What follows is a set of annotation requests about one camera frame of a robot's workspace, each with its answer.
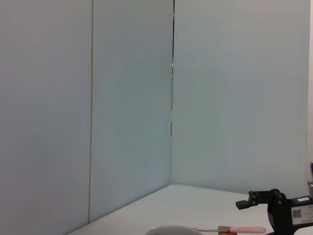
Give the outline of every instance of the white table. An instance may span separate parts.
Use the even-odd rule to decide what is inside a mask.
[[[70,235],[144,235],[163,225],[204,229],[219,225],[260,226],[267,233],[273,232],[266,205],[241,211],[236,208],[236,201],[247,199],[244,194],[170,185]]]

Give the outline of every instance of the pink utensil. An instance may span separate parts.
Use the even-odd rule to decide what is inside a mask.
[[[200,232],[219,232],[219,233],[233,233],[233,234],[263,234],[266,232],[266,228],[263,227],[230,227],[227,230],[201,230],[196,229]]]

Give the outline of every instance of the white wall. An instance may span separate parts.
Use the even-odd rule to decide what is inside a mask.
[[[171,0],[94,1],[90,219],[169,183]]]
[[[308,0],[177,0],[173,183],[304,194]]]
[[[91,1],[0,1],[0,234],[88,222]]]
[[[308,133],[307,133],[307,180],[313,180],[310,162],[313,162],[313,4],[311,3],[310,20],[310,61],[309,61],[309,86],[308,86]]]

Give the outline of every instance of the white bowl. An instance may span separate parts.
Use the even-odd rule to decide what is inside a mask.
[[[202,235],[202,233],[187,227],[163,226],[151,229],[146,235]]]

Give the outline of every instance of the white label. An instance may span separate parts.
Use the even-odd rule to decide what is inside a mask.
[[[291,214],[293,225],[313,223],[313,205],[292,207]]]
[[[298,199],[299,202],[308,201],[308,200],[309,200],[309,198],[307,198],[307,197]]]

